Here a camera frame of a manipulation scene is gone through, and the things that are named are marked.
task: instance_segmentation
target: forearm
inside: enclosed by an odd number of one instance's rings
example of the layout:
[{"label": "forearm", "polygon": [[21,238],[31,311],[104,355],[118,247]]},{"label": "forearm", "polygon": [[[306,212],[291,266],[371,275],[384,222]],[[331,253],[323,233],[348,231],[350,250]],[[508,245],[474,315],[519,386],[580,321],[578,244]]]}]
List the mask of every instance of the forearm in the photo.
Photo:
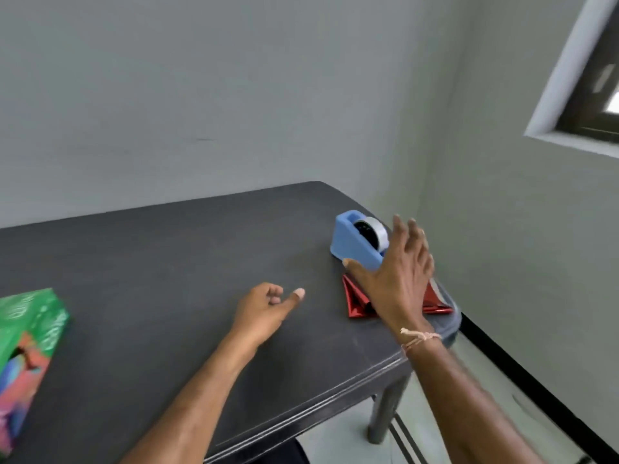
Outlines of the forearm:
[{"label": "forearm", "polygon": [[251,351],[226,337],[121,464],[200,463],[230,389],[251,358]]},{"label": "forearm", "polygon": [[408,358],[454,464],[542,462],[439,340],[413,346]]}]

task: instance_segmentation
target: blue tape dispenser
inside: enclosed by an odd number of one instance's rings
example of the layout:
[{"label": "blue tape dispenser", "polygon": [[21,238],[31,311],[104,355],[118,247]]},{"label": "blue tape dispenser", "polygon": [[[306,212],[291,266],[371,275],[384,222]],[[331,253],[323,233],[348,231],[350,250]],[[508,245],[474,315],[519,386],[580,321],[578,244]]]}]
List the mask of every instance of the blue tape dispenser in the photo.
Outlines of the blue tape dispenser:
[{"label": "blue tape dispenser", "polygon": [[342,260],[353,258],[368,270],[376,270],[389,247],[389,234],[383,224],[357,210],[336,217],[331,254]]}]

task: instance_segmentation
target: colorful box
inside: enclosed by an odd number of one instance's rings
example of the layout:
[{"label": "colorful box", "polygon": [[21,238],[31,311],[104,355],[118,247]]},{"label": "colorful box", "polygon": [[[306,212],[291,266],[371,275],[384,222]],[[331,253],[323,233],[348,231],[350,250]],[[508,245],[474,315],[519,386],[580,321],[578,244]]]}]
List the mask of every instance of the colorful box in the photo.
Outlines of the colorful box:
[{"label": "colorful box", "polygon": [[51,288],[0,298],[0,460],[13,449],[68,319]]}]

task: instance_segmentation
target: folded red paper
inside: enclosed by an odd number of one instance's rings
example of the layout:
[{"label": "folded red paper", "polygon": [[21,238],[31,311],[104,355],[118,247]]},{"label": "folded red paper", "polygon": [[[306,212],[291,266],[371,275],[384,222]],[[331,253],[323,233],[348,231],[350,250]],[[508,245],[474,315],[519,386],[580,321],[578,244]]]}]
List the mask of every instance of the folded red paper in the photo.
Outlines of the folded red paper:
[{"label": "folded red paper", "polygon": [[[354,279],[345,273],[342,275],[342,281],[344,282],[344,293],[346,294],[349,317],[375,317],[376,311],[372,308],[369,298]],[[453,311],[453,307],[445,304],[437,283],[433,278],[430,279],[426,292],[423,295],[423,313],[450,314]]]}]

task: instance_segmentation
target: wall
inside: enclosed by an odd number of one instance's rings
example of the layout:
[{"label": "wall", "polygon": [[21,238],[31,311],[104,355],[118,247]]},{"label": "wall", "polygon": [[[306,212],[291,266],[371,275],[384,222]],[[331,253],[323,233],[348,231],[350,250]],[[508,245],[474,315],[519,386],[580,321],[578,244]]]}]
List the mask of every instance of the wall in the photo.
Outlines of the wall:
[{"label": "wall", "polygon": [[471,13],[2,0],[0,227],[304,180],[413,214]]},{"label": "wall", "polygon": [[619,449],[619,159],[523,133],[585,0],[482,0],[420,219],[465,313]]}]

